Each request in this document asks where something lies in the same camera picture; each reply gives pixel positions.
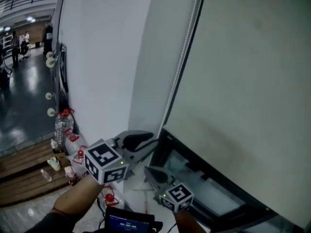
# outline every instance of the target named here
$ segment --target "wooden bench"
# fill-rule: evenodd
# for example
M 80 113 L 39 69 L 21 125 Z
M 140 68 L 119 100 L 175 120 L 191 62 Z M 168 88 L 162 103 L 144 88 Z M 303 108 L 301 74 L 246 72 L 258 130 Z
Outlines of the wooden bench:
M 55 171 L 47 160 L 54 156 L 51 140 L 0 158 L 0 207 L 43 196 L 68 185 L 63 168 Z M 52 181 L 41 174 L 45 170 Z

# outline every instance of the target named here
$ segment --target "red cap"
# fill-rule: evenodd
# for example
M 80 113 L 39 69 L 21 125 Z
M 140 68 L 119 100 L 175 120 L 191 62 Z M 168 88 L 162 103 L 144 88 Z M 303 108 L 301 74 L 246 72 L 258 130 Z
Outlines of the red cap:
M 113 200 L 115 200 L 115 197 L 111 193 L 107 193 L 105 196 L 105 200 L 108 202 L 113 202 Z
M 83 156 L 84 156 L 84 153 L 83 153 L 82 150 L 79 150 L 79 151 L 78 151 L 78 156 L 79 156 L 79 157 L 83 157 Z

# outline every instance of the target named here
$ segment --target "small display screen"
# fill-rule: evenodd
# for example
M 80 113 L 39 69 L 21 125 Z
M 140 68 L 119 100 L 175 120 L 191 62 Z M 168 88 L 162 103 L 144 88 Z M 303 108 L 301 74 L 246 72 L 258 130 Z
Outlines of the small display screen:
M 149 223 L 129 220 L 117 216 L 109 216 L 109 229 L 118 232 L 147 233 Z

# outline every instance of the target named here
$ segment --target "black device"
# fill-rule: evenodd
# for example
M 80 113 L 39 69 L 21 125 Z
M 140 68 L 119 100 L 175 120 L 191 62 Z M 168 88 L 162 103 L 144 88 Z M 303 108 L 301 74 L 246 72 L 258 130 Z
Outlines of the black device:
M 156 222 L 154 215 L 130 212 L 108 206 L 105 215 L 105 230 L 110 233 L 154 233 L 163 223 Z

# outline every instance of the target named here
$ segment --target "plastic water bottle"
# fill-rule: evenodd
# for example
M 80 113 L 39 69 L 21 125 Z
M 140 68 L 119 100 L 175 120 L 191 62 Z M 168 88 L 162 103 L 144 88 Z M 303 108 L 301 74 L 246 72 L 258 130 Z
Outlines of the plastic water bottle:
M 65 145 L 65 131 L 69 128 L 73 129 L 74 120 L 69 114 L 69 109 L 65 109 L 63 113 L 59 113 L 55 121 L 55 140 L 58 146 Z
M 48 182 L 51 182 L 51 181 L 52 181 L 52 177 L 51 177 L 46 171 L 44 171 L 43 169 L 41 169 L 41 173 L 42 173 L 42 176 L 43 176 Z

